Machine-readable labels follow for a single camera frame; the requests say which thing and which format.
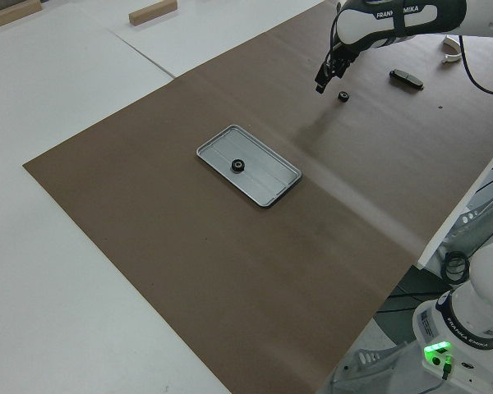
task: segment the gray tray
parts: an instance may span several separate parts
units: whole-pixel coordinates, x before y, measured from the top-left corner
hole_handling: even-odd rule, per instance
[[[270,207],[302,177],[300,170],[237,125],[221,131],[196,153],[263,208]],[[244,171],[232,170],[235,159],[245,163]]]

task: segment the wooden block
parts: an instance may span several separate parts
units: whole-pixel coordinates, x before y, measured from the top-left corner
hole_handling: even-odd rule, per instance
[[[142,8],[139,11],[132,12],[129,15],[130,23],[137,26],[175,10],[177,10],[177,0],[163,0],[149,7]]]
[[[0,10],[0,26],[16,21],[24,16],[34,14],[42,10],[40,0],[25,0],[14,6]]]

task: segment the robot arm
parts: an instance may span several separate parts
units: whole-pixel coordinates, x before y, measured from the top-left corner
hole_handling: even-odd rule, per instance
[[[493,0],[347,0],[339,4],[330,50],[316,76],[323,93],[358,54],[417,34],[493,37]]]

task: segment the white table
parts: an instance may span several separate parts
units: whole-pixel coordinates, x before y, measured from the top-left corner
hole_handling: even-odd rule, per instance
[[[228,393],[21,165],[318,1],[180,0],[130,27],[148,3],[51,0],[0,28],[0,394]]]

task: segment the rectangular tray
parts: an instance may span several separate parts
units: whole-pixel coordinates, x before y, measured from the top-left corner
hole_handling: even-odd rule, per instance
[[[231,125],[196,151],[215,171],[263,208],[298,182],[302,172],[240,126]],[[244,171],[232,170],[241,159]]]

